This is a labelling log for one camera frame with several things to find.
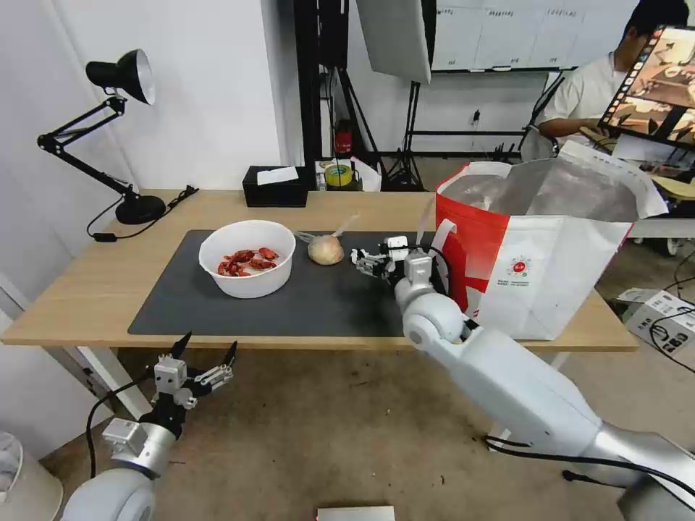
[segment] desk lamp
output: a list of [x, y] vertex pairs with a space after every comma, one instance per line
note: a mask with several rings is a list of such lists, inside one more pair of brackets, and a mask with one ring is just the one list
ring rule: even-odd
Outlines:
[[[38, 146], [41, 150], [53, 154], [66, 163], [73, 165], [76, 169], [85, 172], [89, 177], [118, 192], [122, 196], [123, 202], [116, 207], [116, 219], [123, 224], [143, 224], [160, 219], [167, 209], [162, 199], [152, 195], [136, 193], [133, 191], [130, 183], [116, 179], [93, 168], [66, 150], [70, 143], [77, 141], [125, 113], [126, 98], [121, 96], [119, 89], [123, 89], [142, 103], [147, 103], [148, 105], [154, 103], [154, 82], [147, 56], [142, 49], [135, 49], [124, 54], [116, 63], [89, 62], [85, 71], [87, 78], [94, 85], [104, 89], [104, 93], [109, 95], [109, 97], [99, 106], [89, 112], [85, 112], [82, 116], [78, 116], [53, 132], [40, 135], [37, 139]], [[106, 108], [111, 109], [113, 114], [88, 127], [73, 128], [76, 124]]]

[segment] lamp base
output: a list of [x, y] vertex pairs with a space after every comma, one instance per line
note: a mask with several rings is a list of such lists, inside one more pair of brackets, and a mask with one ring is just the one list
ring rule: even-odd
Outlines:
[[164, 201], [154, 195], [129, 195], [116, 207], [116, 219], [123, 224], [144, 224], [167, 211]]

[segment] red and white shopping bag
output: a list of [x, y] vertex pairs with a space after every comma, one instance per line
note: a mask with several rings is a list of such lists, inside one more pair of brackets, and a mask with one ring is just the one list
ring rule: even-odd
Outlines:
[[436, 209], [450, 294], [516, 339], [557, 338], [633, 224], [667, 211], [645, 173], [571, 141], [555, 159], [465, 165]]

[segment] white t-shirt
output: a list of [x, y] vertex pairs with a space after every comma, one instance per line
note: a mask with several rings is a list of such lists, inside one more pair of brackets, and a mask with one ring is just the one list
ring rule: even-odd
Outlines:
[[536, 118], [536, 124], [558, 118], [600, 118], [622, 85], [625, 75], [615, 70], [613, 53], [579, 67], [560, 84]]

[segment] onion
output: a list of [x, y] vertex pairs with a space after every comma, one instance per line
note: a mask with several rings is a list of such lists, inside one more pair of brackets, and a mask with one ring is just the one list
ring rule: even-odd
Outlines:
[[332, 235], [314, 237], [309, 243], [308, 250], [309, 258], [322, 266], [338, 264], [344, 255], [340, 241]]

